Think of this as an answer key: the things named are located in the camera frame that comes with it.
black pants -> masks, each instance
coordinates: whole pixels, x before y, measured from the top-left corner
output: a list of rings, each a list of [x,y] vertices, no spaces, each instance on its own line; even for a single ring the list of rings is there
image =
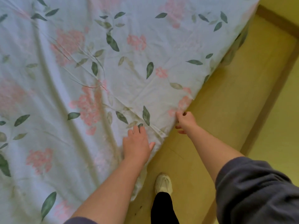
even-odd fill
[[[168,193],[160,192],[156,195],[150,217],[152,224],[179,224]]]

shoe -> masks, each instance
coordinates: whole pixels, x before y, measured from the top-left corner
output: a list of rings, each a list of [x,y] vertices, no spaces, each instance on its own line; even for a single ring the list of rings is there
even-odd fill
[[[164,173],[160,173],[155,181],[155,193],[166,192],[169,195],[172,194],[172,184],[170,177]]]

person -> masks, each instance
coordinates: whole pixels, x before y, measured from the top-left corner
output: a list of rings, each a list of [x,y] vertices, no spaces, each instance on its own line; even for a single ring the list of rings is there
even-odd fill
[[[215,138],[196,124],[192,113],[176,116],[178,133],[192,140],[215,183],[219,224],[299,223],[299,188],[285,174]],[[65,224],[123,223],[134,184],[154,146],[144,127],[129,130],[123,139],[124,160]],[[155,192],[151,223],[179,223],[166,174],[157,177]]]

hand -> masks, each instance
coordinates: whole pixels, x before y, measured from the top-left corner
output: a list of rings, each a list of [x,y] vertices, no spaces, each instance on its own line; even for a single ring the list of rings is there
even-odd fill
[[[176,112],[176,117],[178,119],[176,129],[182,129],[178,131],[180,134],[188,134],[194,126],[197,126],[195,117],[191,112]]]
[[[123,138],[124,157],[144,166],[155,144],[155,142],[149,144],[144,127],[140,127],[139,131],[138,126],[135,125],[133,130],[128,130],[128,136]]]

mattress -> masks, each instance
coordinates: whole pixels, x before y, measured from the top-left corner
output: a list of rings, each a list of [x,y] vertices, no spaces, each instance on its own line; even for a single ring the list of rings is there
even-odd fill
[[[258,1],[0,0],[1,222],[63,223],[133,125],[152,158]]]

